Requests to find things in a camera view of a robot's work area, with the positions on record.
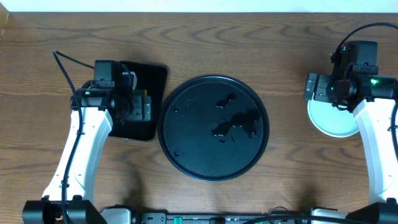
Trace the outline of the light blue plate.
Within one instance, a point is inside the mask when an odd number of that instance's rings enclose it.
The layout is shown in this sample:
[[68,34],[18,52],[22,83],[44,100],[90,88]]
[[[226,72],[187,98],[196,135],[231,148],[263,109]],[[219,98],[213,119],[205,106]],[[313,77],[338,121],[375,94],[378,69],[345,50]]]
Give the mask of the light blue plate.
[[307,113],[313,125],[334,138],[347,138],[359,132],[352,113],[340,111],[330,103],[309,100]]

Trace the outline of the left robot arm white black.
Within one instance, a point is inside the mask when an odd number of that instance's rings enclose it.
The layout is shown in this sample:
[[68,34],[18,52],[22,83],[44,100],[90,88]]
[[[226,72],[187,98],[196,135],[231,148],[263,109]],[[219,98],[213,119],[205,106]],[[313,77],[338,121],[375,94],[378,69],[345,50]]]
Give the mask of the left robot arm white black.
[[123,96],[111,90],[80,89],[71,99],[71,125],[57,170],[40,200],[28,200],[24,223],[140,223],[139,212],[114,205],[99,212],[93,205],[98,164],[117,118],[151,118],[145,90]]

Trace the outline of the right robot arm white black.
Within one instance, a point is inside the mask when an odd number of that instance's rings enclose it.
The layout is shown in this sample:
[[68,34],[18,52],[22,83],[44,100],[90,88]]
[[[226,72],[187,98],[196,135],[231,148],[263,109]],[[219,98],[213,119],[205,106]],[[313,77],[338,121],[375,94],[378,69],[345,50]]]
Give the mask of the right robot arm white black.
[[350,213],[314,208],[312,215],[319,223],[397,223],[397,80],[310,73],[303,98],[321,132],[336,138],[361,135],[369,176],[368,206]]

